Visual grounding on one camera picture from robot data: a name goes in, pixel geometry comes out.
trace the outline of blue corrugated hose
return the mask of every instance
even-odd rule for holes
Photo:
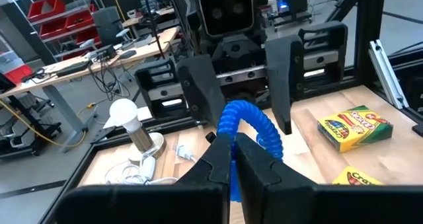
[[[233,140],[231,147],[231,201],[241,201],[239,194],[237,166],[235,162],[235,137],[238,132],[240,119],[250,124],[257,132],[259,143],[273,157],[282,160],[282,140],[270,119],[255,105],[244,101],[234,100],[226,105],[217,126],[217,134],[227,134]]]

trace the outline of concrete floor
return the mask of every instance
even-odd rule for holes
[[[322,1],[326,0],[309,0],[309,4]],[[385,0],[385,11],[423,20],[421,7],[423,7],[421,0]],[[334,2],[315,6],[317,14],[313,24],[323,22],[333,9]],[[354,60],[356,8],[351,10],[343,22],[349,29],[346,65],[352,65]],[[307,25],[308,23],[285,25],[280,27],[277,33],[269,28],[267,31],[268,37],[272,39],[293,34],[301,26]],[[419,24],[384,16],[381,41],[389,54],[405,46],[423,41],[421,30],[422,26]],[[125,84],[134,94],[137,90],[136,83],[127,82]],[[58,89],[75,112],[78,112],[90,102],[100,101],[105,98],[105,95],[98,91],[90,77],[85,77],[81,82],[74,81],[58,85]],[[41,91],[36,91],[35,94],[43,96]],[[99,106],[97,110],[99,114],[98,120],[106,121],[110,104],[111,102],[107,101]],[[137,105],[145,105],[142,98],[138,99]],[[57,109],[51,109],[49,115],[64,123],[62,125],[63,133],[57,138],[57,141],[61,142],[71,132],[69,124],[64,122]],[[92,124],[90,127],[91,132],[89,132],[86,142],[66,154],[61,153],[59,147],[51,145],[39,157],[23,157],[10,161],[0,161],[0,194],[69,178],[83,155],[87,152],[89,141],[100,128],[100,124]],[[54,188],[0,199],[0,223],[27,224],[38,222],[59,190],[60,188]]]

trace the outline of wooden tabletop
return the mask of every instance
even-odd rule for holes
[[[176,37],[178,30],[179,29],[177,27],[170,28],[170,29],[167,29],[164,32],[159,34],[160,45],[161,45],[162,50],[164,52],[168,50],[168,48],[170,46],[169,42],[171,42]],[[116,56],[115,58],[111,59],[108,62],[109,65],[111,65],[111,66],[119,66],[121,64],[126,65],[126,64],[135,62],[135,61],[145,59],[147,57],[155,56],[155,55],[160,53],[157,43],[152,43],[150,45],[142,46],[140,48],[130,48],[128,50],[135,50],[137,53],[134,56],[132,56],[128,59],[118,59],[119,57]],[[118,52],[118,55],[120,55],[120,54],[124,53],[125,51],[120,50],[120,51],[117,51],[117,52]],[[64,61],[60,61],[60,62],[51,64],[51,65],[44,66],[43,68],[46,70],[46,73],[47,72],[54,72],[54,71],[59,71],[60,69],[66,68],[70,65],[73,65],[74,63],[78,63],[78,62],[86,61],[86,60],[87,60],[86,57],[78,56],[78,57],[74,57],[74,58],[71,58],[71,59],[67,59],[67,60],[64,60]],[[91,65],[91,69],[94,72],[100,71],[101,70],[100,63],[93,63]],[[79,71],[79,72],[72,73],[70,75],[66,75],[66,76],[63,76],[63,77],[57,77],[56,75],[52,75],[49,79],[45,78],[45,79],[39,80],[39,81],[42,81],[42,82],[38,83],[38,84],[29,80],[26,83],[21,83],[21,84],[17,85],[15,88],[13,88],[13,89],[11,89],[11,90],[3,93],[3,94],[0,94],[0,98],[4,98],[6,96],[12,96],[12,95],[23,93],[23,92],[26,92],[26,91],[31,91],[31,90],[34,90],[34,89],[41,89],[42,87],[45,87],[47,85],[54,85],[54,84],[57,84],[57,83],[61,83],[61,82],[64,82],[64,81],[68,81],[70,79],[78,78],[78,77],[89,75],[89,74],[90,74],[90,71],[88,69],[86,69],[84,71]]]
[[[319,118],[356,106],[366,105],[394,125],[391,139],[360,147],[343,154],[317,130]],[[271,110],[265,113],[274,121]],[[423,139],[411,127],[415,123],[364,86],[346,89],[294,103],[291,109],[292,134],[283,135],[284,162],[297,172],[321,184],[330,184],[350,165],[385,184],[423,184]],[[184,144],[198,159],[209,147],[204,136],[215,131],[202,126],[166,135],[167,148],[157,160],[154,179],[180,178],[193,166],[176,157],[172,147]],[[239,131],[255,139],[256,132],[242,122]],[[103,184],[105,172],[127,161],[130,144],[99,151],[79,185]],[[242,207],[231,203],[231,224],[244,223]]]
[[[168,8],[168,9],[160,9],[156,13],[163,16],[163,15],[166,15],[166,14],[174,13],[174,9],[172,7]],[[139,20],[142,19],[142,18],[143,18],[143,16],[141,15],[139,17],[128,19],[128,20],[126,20],[122,23],[122,26],[123,27],[129,27],[129,26],[138,24]]]

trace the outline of desk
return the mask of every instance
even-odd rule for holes
[[[340,154],[317,130],[317,120],[363,104],[394,125],[393,136]],[[139,111],[144,111],[141,118],[151,117],[146,114],[148,110],[142,108]],[[275,123],[271,110],[265,110],[265,113]],[[329,184],[346,166],[351,165],[385,184],[423,184],[420,171],[420,167],[423,167],[423,138],[411,130],[415,123],[365,86],[295,102],[291,116],[292,134],[282,136],[284,162],[307,178]],[[157,159],[153,178],[179,178],[184,175],[193,163],[176,157],[173,145],[184,144],[196,158],[200,158],[209,146],[204,136],[210,131],[215,129],[200,126],[166,135],[168,145]],[[252,139],[256,137],[255,130],[245,122],[241,122],[239,131]],[[127,160],[129,146],[98,151],[78,186],[102,184],[104,174],[110,167]],[[244,223],[242,207],[238,203],[231,203],[230,223]]]
[[[160,33],[160,44],[163,49],[163,51],[167,51],[169,46],[171,46],[171,41],[175,38],[176,34],[178,32],[178,28],[170,28],[162,33]],[[140,48],[130,48],[129,50],[135,50],[137,53],[128,58],[128,59],[121,59],[119,60],[119,56],[116,56],[115,58],[111,59],[109,61],[110,66],[116,67],[119,65],[127,65],[130,63],[133,63],[135,61],[143,60],[147,57],[155,56],[160,53],[159,47],[157,43],[153,43],[147,46],[143,46]],[[47,65],[44,67],[46,72],[54,72],[58,71],[60,69],[66,68],[74,63],[85,61],[87,60],[85,57],[74,57],[71,59],[67,59],[65,61],[57,62],[52,65]],[[93,72],[97,72],[101,70],[100,63],[93,63],[91,65],[91,69]],[[4,98],[6,96],[13,96],[15,94],[32,91],[34,89],[42,89],[48,98],[56,105],[56,108],[61,112],[62,116],[65,117],[65,119],[71,124],[71,127],[73,128],[73,133],[69,136],[69,138],[66,140],[65,144],[74,144],[77,143],[81,136],[82,136],[82,129],[87,127],[87,124],[91,122],[94,114],[91,115],[91,117],[83,123],[80,121],[80,119],[77,117],[77,115],[74,113],[72,108],[66,103],[65,99],[60,95],[59,91],[54,87],[55,84],[62,83],[65,81],[68,81],[70,79],[82,77],[85,75],[90,75],[90,71],[88,69],[80,72],[76,72],[70,75],[66,75],[63,77],[57,77],[56,75],[52,75],[49,79],[42,79],[40,83],[36,84],[32,81],[28,81],[27,83],[21,83],[17,85],[15,88],[0,94],[0,98]],[[62,151],[66,152],[68,150],[68,147],[64,147]]]
[[[174,13],[174,9],[172,7],[168,8],[168,9],[160,9],[156,13],[160,16],[163,16],[163,15],[166,15],[166,14]],[[124,28],[131,27],[135,38],[139,38],[139,34],[138,34],[137,28],[135,26],[139,23],[139,20],[141,20],[142,18],[143,18],[143,16],[141,15],[139,17],[128,19],[128,20],[126,20],[122,23],[122,26]]]

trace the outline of light bulb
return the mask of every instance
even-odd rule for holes
[[[123,126],[127,132],[132,133],[139,129],[137,105],[127,98],[121,98],[112,103],[109,109],[110,119],[117,126]]]

